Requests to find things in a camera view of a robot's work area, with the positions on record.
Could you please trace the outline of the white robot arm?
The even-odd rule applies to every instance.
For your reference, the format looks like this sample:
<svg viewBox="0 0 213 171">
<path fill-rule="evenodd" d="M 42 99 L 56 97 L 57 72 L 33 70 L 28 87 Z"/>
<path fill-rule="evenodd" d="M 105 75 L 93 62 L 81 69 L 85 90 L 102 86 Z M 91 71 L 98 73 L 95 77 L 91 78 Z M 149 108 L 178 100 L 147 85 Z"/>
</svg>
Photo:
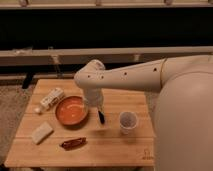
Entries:
<svg viewBox="0 0 213 171">
<path fill-rule="evenodd" d="M 103 88 L 159 93 L 151 117 L 155 171 L 213 171 L 213 55 L 107 70 L 92 60 L 74 76 L 88 104 Z"/>
</svg>

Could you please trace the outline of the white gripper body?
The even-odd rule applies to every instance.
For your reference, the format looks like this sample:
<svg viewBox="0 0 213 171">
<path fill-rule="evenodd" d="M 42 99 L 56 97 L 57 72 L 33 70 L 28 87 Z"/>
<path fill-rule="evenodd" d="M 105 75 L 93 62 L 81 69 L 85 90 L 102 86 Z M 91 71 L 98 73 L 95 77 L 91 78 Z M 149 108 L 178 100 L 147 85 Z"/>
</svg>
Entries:
<svg viewBox="0 0 213 171">
<path fill-rule="evenodd" d="M 83 101 L 87 107 L 96 107 L 101 110 L 103 107 L 103 93 L 101 89 L 86 89 L 83 91 Z"/>
</svg>

